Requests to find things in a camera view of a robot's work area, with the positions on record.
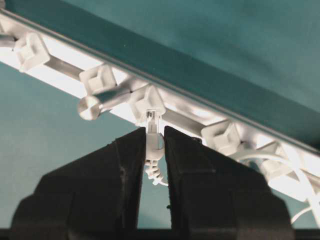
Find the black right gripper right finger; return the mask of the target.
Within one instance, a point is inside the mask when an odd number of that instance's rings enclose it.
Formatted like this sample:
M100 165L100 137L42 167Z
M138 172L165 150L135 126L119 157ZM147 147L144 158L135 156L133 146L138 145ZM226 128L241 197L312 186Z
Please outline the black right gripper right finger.
M187 240L292 240L283 200L257 171L165 127L171 227Z

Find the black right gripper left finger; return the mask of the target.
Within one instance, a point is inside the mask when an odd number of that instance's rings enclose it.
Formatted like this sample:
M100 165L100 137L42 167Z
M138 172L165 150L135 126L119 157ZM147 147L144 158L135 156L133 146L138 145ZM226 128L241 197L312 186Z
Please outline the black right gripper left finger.
M43 175L20 201L12 240L121 240L137 229L146 159L141 127Z

